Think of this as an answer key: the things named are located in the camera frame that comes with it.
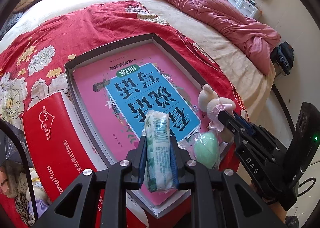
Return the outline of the green sponge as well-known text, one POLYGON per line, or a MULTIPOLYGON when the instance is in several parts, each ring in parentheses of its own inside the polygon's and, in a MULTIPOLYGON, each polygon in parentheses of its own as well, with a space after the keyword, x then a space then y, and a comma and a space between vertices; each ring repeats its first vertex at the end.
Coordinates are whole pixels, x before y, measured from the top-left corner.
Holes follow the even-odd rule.
POLYGON ((195 133, 178 142, 178 147, 188 151, 190 158, 208 169, 219 169, 220 147, 213 132, 195 133))

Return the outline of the red tissue box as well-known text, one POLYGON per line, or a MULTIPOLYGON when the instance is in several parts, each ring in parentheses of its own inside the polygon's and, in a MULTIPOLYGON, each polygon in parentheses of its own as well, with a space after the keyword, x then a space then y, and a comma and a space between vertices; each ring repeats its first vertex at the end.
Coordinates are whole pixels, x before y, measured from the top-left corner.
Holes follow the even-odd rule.
MULTIPOLYGON (((62 92, 22 116, 31 160, 52 201, 36 227, 105 227, 105 184, 111 166, 101 159, 75 108, 62 92)), ((147 227, 137 204, 126 207, 126 227, 147 227)))

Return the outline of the beige bed sheet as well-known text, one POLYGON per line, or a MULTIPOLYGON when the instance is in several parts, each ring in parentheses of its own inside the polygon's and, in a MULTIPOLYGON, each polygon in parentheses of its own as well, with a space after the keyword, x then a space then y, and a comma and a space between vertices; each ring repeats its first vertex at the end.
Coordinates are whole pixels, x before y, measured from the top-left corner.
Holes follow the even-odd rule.
MULTIPOLYGON (((1 51, 19 35, 29 32, 54 17, 80 10, 96 3, 127 0, 44 0, 28 10, 1 40, 1 51)), ((269 75, 263 75, 247 56, 212 27, 183 13, 165 0, 135 0, 151 14, 158 15, 169 25, 194 40, 207 52, 229 78, 240 94, 250 121, 256 121, 270 95, 275 69, 270 65, 269 75)))

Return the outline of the pink quilted comforter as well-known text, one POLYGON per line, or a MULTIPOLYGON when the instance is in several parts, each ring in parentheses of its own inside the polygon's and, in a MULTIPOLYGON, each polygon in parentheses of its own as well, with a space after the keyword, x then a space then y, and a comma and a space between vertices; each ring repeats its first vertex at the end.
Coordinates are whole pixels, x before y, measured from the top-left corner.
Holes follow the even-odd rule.
POLYGON ((270 52, 280 43, 272 27, 244 16, 228 0, 166 0, 180 11, 217 30, 240 49, 264 75, 270 72, 270 52))

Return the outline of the white green tissue pack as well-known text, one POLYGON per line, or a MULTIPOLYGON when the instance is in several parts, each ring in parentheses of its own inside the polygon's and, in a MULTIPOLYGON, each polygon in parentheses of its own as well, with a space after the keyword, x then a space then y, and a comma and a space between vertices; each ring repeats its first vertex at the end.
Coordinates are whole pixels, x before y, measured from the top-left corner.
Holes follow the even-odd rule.
POLYGON ((174 187, 170 162, 169 115, 149 110, 143 135, 146 137, 146 168, 144 184, 149 192, 163 192, 174 187))

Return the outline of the white drawer cabinet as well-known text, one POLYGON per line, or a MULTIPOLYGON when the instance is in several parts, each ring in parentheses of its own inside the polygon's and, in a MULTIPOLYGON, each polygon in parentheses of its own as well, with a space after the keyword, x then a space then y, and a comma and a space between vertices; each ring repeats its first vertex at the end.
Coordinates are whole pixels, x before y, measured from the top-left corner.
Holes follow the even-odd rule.
POLYGON ((248 0, 228 0, 240 13, 246 17, 259 20, 261 11, 248 0))

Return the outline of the dark grey tray box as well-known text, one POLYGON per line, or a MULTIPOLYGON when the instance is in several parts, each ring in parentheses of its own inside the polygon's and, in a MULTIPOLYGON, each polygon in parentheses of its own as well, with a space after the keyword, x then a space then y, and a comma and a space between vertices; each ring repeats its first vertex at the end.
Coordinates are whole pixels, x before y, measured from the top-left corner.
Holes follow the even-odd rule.
POLYGON ((67 62, 65 72, 81 123, 106 166, 138 146, 150 110, 168 114, 179 141, 208 126, 197 103, 205 79, 154 33, 92 49, 67 62))

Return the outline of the dark clothes pile on chair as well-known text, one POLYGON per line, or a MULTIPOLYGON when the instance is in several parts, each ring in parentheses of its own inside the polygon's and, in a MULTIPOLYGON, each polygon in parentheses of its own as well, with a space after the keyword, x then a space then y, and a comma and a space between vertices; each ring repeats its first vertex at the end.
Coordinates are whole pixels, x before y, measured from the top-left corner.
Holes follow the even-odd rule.
POLYGON ((294 64, 294 49, 288 42, 282 42, 270 54, 271 61, 276 63, 284 75, 289 75, 294 64))

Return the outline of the cream plush toy pink bow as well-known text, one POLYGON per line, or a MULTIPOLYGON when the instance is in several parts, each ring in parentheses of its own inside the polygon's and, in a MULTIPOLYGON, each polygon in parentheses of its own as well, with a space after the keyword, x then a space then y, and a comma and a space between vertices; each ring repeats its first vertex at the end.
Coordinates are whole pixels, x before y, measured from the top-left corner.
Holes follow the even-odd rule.
POLYGON ((235 102, 229 98, 219 97, 210 85, 203 85, 202 91, 198 96, 198 105, 202 112, 206 113, 209 119, 208 128, 211 132, 226 143, 233 142, 233 135, 219 121, 218 115, 220 112, 228 112, 234 116, 233 111, 236 109, 235 102))

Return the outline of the red floral blanket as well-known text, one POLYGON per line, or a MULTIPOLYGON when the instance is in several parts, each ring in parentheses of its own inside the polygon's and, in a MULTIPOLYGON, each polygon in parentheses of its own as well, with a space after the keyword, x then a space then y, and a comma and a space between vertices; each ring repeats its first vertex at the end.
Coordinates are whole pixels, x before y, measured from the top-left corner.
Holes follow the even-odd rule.
POLYGON ((170 175, 170 195, 190 191, 193 227, 243 227, 234 152, 227 174, 178 146, 208 127, 205 86, 231 101, 219 113, 227 126, 242 120, 242 100, 195 42, 146 15, 136 1, 95 4, 1 54, 1 132, 52 201, 35 227, 126 227, 126 195, 146 190, 149 166, 170 175))

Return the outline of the leopard print scrunchie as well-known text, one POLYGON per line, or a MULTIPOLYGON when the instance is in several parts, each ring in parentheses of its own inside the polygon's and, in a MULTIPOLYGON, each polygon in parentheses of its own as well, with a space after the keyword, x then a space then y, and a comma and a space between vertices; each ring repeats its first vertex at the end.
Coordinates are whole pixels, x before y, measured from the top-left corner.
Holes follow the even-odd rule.
POLYGON ((15 208, 20 215, 21 220, 28 226, 32 227, 35 224, 35 218, 29 211, 29 201, 25 194, 18 194, 15 198, 15 208))

